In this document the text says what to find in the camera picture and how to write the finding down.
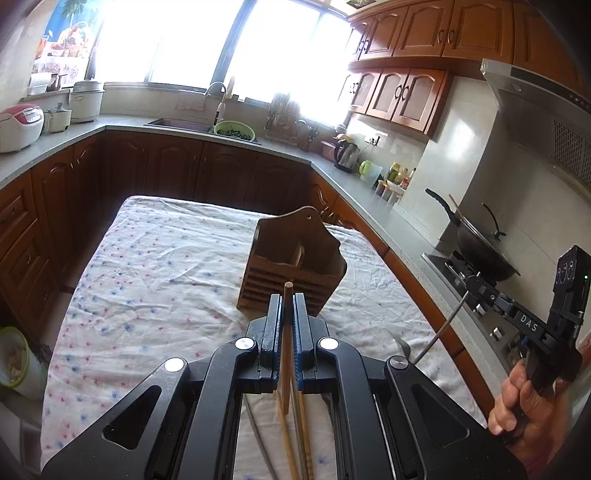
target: stove knob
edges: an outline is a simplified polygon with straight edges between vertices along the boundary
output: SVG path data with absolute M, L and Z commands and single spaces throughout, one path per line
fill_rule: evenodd
M 491 337 L 493 337 L 497 342 L 500 342 L 504 334 L 505 332 L 503 332 L 501 327 L 495 327 L 491 333 Z
M 476 305 L 476 308 L 474 309 L 474 313 L 477 313 L 480 316 L 483 316 L 486 313 L 486 310 L 482 307 L 482 305 L 478 304 Z

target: sink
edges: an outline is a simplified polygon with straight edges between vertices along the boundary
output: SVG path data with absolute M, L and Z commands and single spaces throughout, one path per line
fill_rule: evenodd
M 211 130 L 211 125 L 200 124 L 197 122 L 187 122 L 186 120 L 175 120 L 173 118 L 159 118 L 149 124 L 151 127 L 168 127 L 168 128 L 180 128 L 181 130 L 191 130 L 193 132 L 208 133 Z

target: range hood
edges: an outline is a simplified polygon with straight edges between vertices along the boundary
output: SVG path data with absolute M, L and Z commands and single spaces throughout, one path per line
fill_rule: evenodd
M 542 75 L 508 63 L 480 67 L 513 140 L 547 160 L 591 202 L 591 102 Z

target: pink rice cooker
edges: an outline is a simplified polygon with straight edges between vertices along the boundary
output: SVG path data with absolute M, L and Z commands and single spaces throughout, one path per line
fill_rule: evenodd
M 43 110 L 20 103 L 0 112 L 0 153 L 15 152 L 31 145 L 43 129 Z

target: black wok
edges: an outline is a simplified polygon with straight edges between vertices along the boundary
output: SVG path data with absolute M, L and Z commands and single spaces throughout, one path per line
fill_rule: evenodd
M 505 234 L 499 231 L 499 225 L 490 208 L 484 203 L 482 204 L 491 214 L 496 231 L 491 235 L 483 235 L 465 218 L 462 220 L 457 218 L 440 195 L 430 189 L 425 189 L 425 192 L 445 208 L 449 219 L 457 226 L 457 246 L 460 252 L 468 263 L 481 273 L 482 277 L 489 282 L 496 283 L 506 280 L 514 273 L 519 275 L 507 256 L 501 252 L 499 237 Z

